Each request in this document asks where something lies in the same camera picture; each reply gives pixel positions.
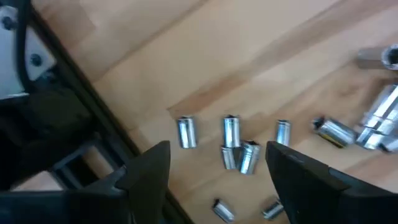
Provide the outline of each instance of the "metal cylinder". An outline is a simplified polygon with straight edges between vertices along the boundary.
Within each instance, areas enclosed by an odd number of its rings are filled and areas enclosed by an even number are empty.
[[[390,135],[397,121],[398,86],[388,85],[360,121],[357,144],[365,149],[377,149],[384,136]]]
[[[281,214],[284,211],[284,206],[280,203],[279,200],[274,202],[270,207],[266,208],[263,212],[262,215],[266,220],[273,220],[276,218],[279,214]]]
[[[235,220],[235,214],[232,209],[221,199],[216,199],[213,205],[213,211],[226,223],[232,223]]]
[[[289,146],[290,140],[290,122],[284,119],[278,120],[276,138],[277,143]]]
[[[320,118],[314,119],[312,124],[314,130],[319,136],[339,148],[345,147],[355,142],[355,131],[341,124],[335,119],[325,118],[322,116]]]
[[[239,133],[239,117],[227,115],[223,119],[224,126],[224,147],[241,147]]]
[[[379,145],[380,149],[386,152],[398,152],[398,138],[397,136],[385,136]]]
[[[243,152],[239,165],[239,170],[242,174],[251,175],[254,173],[259,160],[260,150],[261,146],[255,141],[243,142]]]
[[[363,69],[398,70],[398,44],[362,49],[358,52],[357,64]]]
[[[236,169],[234,150],[235,148],[221,147],[225,169]]]
[[[196,148],[195,122],[192,116],[182,116],[177,120],[178,138],[183,149]]]

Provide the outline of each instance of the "cylinder on its side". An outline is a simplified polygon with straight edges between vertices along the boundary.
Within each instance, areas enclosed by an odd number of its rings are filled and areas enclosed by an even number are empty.
[[[182,116],[177,120],[178,138],[183,149],[196,148],[197,137],[195,121],[192,116]]]
[[[233,115],[227,115],[223,119],[224,127],[224,145],[223,147],[240,147],[241,138],[239,133],[239,117]]]
[[[314,119],[312,124],[319,136],[339,148],[355,143],[355,131],[335,119],[322,116]]]
[[[266,208],[263,212],[262,215],[266,220],[273,220],[276,218],[279,214],[281,214],[284,211],[284,206],[280,203],[280,201],[274,202],[271,206]]]
[[[362,49],[358,52],[357,64],[362,69],[398,70],[398,44]]]
[[[277,122],[276,138],[277,143],[281,143],[285,146],[289,146],[290,141],[290,122],[284,119],[280,119]]]
[[[251,175],[256,169],[261,146],[255,141],[244,141],[239,170],[242,174]]]
[[[221,199],[215,200],[213,205],[213,211],[226,223],[232,223],[235,220],[234,212]]]

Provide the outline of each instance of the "metal part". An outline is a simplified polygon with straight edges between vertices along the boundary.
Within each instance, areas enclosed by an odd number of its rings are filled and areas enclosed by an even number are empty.
[[[182,116],[177,120],[180,146],[183,149],[196,148],[195,122],[192,116]]]
[[[388,85],[377,97],[357,128],[357,144],[377,149],[384,136],[390,135],[398,121],[398,86]]]
[[[273,220],[276,218],[279,214],[281,214],[284,211],[284,206],[280,203],[279,200],[274,202],[270,207],[266,208],[263,212],[262,215],[266,220]]]
[[[39,67],[39,66],[41,66],[41,65],[43,64],[43,59],[42,59],[42,57],[40,57],[40,55],[38,55],[38,54],[32,54],[32,55],[30,56],[30,63],[31,63],[33,66]]]
[[[24,91],[17,76],[15,62],[15,22],[17,10],[9,6],[0,7],[3,29],[0,29],[0,98],[18,94]],[[41,66],[29,63],[30,55],[38,54],[42,59]],[[35,33],[33,28],[26,30],[26,68],[30,80],[38,79],[41,74],[51,69],[56,61],[54,56]]]
[[[276,131],[276,142],[289,146],[290,122],[284,119],[278,120]]]
[[[224,126],[224,147],[241,147],[239,134],[239,117],[227,115],[223,119]]]
[[[221,147],[225,169],[236,169],[234,149],[235,148]]]
[[[312,124],[319,136],[337,147],[342,148],[355,142],[355,131],[335,119],[322,116],[314,119]]]
[[[239,170],[242,174],[251,175],[254,173],[259,160],[260,150],[261,146],[255,141],[243,142],[243,152],[239,165]]]
[[[230,207],[221,199],[216,199],[213,205],[213,211],[226,223],[232,223],[235,220],[235,214]]]
[[[358,52],[357,63],[363,69],[398,70],[398,44],[362,49]]]
[[[9,16],[1,18],[3,28],[6,30],[12,30],[16,28],[16,22],[14,22]]]
[[[386,152],[398,152],[397,136],[385,136],[379,145],[380,149]]]

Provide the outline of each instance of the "wood grain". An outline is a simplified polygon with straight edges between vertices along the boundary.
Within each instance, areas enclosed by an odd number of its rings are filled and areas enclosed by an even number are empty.
[[[261,210],[275,195],[264,150],[253,176],[223,169],[225,114],[240,115],[242,138],[262,145],[277,119],[289,119],[292,148],[398,192],[396,155],[337,149],[309,125],[327,114],[354,126],[397,81],[354,62],[361,48],[398,41],[396,0],[97,2],[36,7],[140,149],[171,142],[169,187],[195,223],[223,223],[210,209],[215,197],[234,207],[238,223],[266,223]],[[195,115],[197,149],[178,146],[183,114]]]

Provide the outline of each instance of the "screw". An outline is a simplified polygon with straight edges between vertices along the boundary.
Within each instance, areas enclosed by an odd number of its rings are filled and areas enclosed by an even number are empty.
[[[13,30],[16,28],[16,23],[9,16],[4,16],[1,19],[1,23],[6,30]]]
[[[32,54],[30,55],[30,63],[35,67],[39,67],[43,64],[42,57],[38,54]]]

